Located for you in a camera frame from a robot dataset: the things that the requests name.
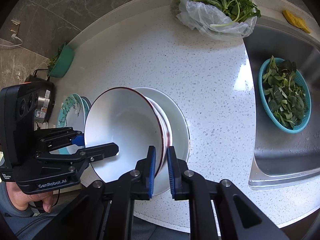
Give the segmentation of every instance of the wall socket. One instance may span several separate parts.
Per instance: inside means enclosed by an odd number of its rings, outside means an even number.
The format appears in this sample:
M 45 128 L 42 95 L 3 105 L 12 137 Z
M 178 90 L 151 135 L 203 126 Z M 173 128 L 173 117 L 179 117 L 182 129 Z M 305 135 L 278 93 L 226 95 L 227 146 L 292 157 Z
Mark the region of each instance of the wall socket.
M 10 34 L 15 34 L 18 36 L 18 31 L 19 31 L 19 26 L 20 26 L 20 21 L 12 19 L 11 20 L 11 28 L 10 28 Z

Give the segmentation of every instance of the stainless steel sink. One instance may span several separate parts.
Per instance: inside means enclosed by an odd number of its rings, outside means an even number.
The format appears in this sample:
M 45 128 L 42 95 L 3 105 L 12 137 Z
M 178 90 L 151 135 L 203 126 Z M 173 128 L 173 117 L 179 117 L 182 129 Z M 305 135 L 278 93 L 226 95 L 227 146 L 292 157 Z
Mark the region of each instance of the stainless steel sink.
M 256 96 L 256 141 L 249 178 L 253 189 L 286 187 L 320 175 L 320 52 L 319 43 L 306 33 L 260 19 L 244 39 Z M 311 117 L 298 134 L 277 128 L 263 109 L 258 72 L 273 55 L 297 63 L 311 94 Z

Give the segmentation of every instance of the camera lens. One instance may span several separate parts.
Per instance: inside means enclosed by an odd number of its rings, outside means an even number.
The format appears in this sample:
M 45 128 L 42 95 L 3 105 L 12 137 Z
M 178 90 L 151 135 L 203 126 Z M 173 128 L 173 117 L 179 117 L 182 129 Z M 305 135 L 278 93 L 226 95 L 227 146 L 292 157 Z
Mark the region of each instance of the camera lens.
M 30 94 L 29 99 L 28 99 L 28 111 L 30 110 L 33 102 L 33 94 Z
M 38 93 L 36 93 L 36 95 L 35 95 L 35 100 L 34 100 L 34 103 L 36 104 L 37 103 L 37 101 L 38 101 Z
M 21 101 L 20 107 L 19 107 L 19 114 L 20 114 L 20 116 L 23 115 L 25 108 L 26 108 L 26 101 L 23 99 L 23 100 Z

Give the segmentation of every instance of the gray marble tile wall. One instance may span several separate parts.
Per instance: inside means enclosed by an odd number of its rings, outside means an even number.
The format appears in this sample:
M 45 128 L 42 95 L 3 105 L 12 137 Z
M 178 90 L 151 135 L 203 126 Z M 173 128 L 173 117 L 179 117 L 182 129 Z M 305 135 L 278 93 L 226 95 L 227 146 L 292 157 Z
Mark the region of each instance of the gray marble tile wall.
M 12 43 L 0 39 L 0 44 Z M 23 83 L 27 76 L 37 68 L 46 68 L 49 59 L 30 50 L 16 47 L 6 48 L 0 46 L 0 90 L 4 87 Z M 46 77 L 45 71 L 38 71 L 37 76 Z
M 131 0 L 20 0 L 0 29 L 10 40 L 10 20 L 21 21 L 22 47 L 45 57 L 109 11 Z M 308 12 L 302 0 L 288 0 Z

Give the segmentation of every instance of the person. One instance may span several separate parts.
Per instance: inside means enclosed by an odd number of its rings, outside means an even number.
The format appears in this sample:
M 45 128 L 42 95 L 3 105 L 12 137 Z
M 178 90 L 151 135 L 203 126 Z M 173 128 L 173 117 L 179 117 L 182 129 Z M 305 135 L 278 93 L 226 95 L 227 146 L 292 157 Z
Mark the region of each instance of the person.
M 69 202 L 53 207 L 53 192 L 26 195 L 15 182 L 0 183 L 0 212 L 20 240 L 32 238 L 47 225 Z M 29 202 L 42 201 L 45 213 L 35 215 Z M 137 217 L 133 218 L 132 240 L 188 240 L 189 234 L 157 226 Z

